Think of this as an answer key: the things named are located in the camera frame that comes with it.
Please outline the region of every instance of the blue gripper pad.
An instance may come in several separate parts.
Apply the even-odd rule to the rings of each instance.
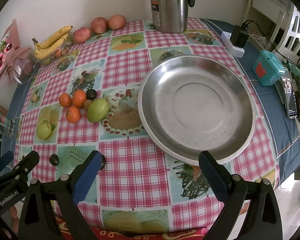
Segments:
[[[228,201],[228,188],[225,180],[223,177],[219,174],[219,172],[216,169],[216,166],[219,170],[223,171],[222,168],[226,170],[226,168],[222,165],[219,165],[214,158],[211,156],[211,154],[208,151],[203,151],[199,155],[199,166],[201,171],[203,172],[204,176],[206,177],[213,193],[216,195],[216,198],[223,202],[227,203]]]
[[[0,158],[0,171],[2,171],[5,166],[7,166],[11,161],[13,161],[14,155],[12,151],[6,152],[1,158]]]
[[[85,199],[94,179],[100,170],[102,164],[102,155],[99,151],[93,151],[91,154],[93,153],[95,154],[94,157],[91,159],[90,163],[87,165],[87,168],[81,173],[81,176],[74,185],[72,200],[75,205]]]

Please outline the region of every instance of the teal container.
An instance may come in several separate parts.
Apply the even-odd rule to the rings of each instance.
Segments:
[[[272,86],[285,73],[284,67],[277,57],[267,50],[262,50],[253,66],[261,86]]]

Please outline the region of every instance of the floor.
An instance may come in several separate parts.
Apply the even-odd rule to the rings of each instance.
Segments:
[[[275,191],[278,201],[283,240],[289,240],[300,225],[300,180],[294,180],[294,173],[287,178]],[[236,239],[246,214],[238,217],[228,240]]]

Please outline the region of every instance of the silver thermos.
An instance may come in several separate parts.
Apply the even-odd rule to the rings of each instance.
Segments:
[[[152,20],[157,31],[181,33],[187,29],[188,4],[195,0],[150,0]]]

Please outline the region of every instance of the glass mug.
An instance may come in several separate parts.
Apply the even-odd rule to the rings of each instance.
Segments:
[[[0,134],[2,134],[2,138],[4,135],[12,138],[15,124],[14,120],[10,120],[4,114],[0,113]]]

